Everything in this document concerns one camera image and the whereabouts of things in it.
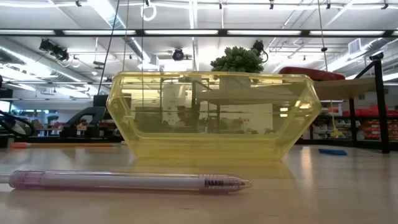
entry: fluorescent light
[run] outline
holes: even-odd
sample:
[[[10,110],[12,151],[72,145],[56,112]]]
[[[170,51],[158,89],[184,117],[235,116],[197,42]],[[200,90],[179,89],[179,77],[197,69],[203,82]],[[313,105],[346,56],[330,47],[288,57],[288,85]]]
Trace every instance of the fluorescent light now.
[[[26,98],[26,99],[23,99],[23,100],[27,100],[27,101],[44,101],[45,98]]]
[[[147,35],[216,35],[218,30],[145,30]]]
[[[35,88],[33,88],[33,87],[29,86],[29,85],[25,85],[25,84],[14,85],[14,84],[7,83],[7,85],[10,85],[10,86],[13,86],[13,87],[18,87],[18,88],[21,88],[21,89],[24,89],[24,90],[36,91]]]
[[[398,78],[398,73],[393,73],[390,75],[383,75],[383,81],[386,82],[388,80],[393,80],[395,78]]]
[[[54,30],[0,30],[0,34],[9,35],[55,35]]]
[[[350,75],[350,76],[346,77],[346,80],[354,79],[356,76],[357,76],[357,75]]]
[[[77,98],[87,98],[88,96],[84,93],[80,93],[79,91],[71,90],[68,88],[57,88],[57,92],[67,95],[67,96],[72,96],[72,97],[77,97]]]
[[[326,30],[323,35],[383,35],[382,30]],[[310,31],[310,35],[321,35],[320,30]]]
[[[300,35],[299,30],[228,30],[228,35]]]
[[[153,65],[151,63],[141,63],[139,65],[137,65],[139,70],[155,70],[155,71],[159,71],[159,66],[157,65]]]
[[[65,35],[111,35],[112,30],[64,30]],[[114,30],[114,35],[124,35],[125,30]],[[127,30],[127,35],[136,34],[135,30]]]

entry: security camera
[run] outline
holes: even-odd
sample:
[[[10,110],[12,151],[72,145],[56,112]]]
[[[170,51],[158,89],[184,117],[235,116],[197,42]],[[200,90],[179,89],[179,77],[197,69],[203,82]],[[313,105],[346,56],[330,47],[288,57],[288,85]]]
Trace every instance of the security camera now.
[[[184,53],[182,52],[182,49],[175,49],[172,58],[175,61],[183,60],[184,59]]]

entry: wooden table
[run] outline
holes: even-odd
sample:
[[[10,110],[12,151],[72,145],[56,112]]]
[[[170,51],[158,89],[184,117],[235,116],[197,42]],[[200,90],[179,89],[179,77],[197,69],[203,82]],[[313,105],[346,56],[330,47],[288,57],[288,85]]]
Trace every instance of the wooden table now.
[[[217,172],[250,178],[253,187],[233,195],[201,195],[24,191],[0,184],[0,223],[398,223],[398,155],[346,151],[348,156],[329,156],[296,146],[283,162],[190,166],[135,160],[123,147],[11,151],[0,154],[2,174],[16,169]]]

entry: red object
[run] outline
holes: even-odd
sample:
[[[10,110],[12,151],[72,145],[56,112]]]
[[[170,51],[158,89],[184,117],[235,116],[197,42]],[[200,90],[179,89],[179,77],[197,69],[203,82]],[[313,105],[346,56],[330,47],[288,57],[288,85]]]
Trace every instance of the red object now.
[[[279,71],[279,74],[304,74],[308,75],[312,80],[315,81],[330,81],[330,80],[345,80],[344,75],[333,72],[326,72],[322,70],[316,70],[311,68],[299,68],[299,67],[284,67]]]

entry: yellow plastic container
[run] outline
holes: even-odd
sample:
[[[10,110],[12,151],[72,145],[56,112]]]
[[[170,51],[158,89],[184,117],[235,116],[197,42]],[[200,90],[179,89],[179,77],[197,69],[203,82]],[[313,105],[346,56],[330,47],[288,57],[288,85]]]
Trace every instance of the yellow plastic container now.
[[[108,110],[137,157],[278,159],[320,112],[305,75],[121,72]]]

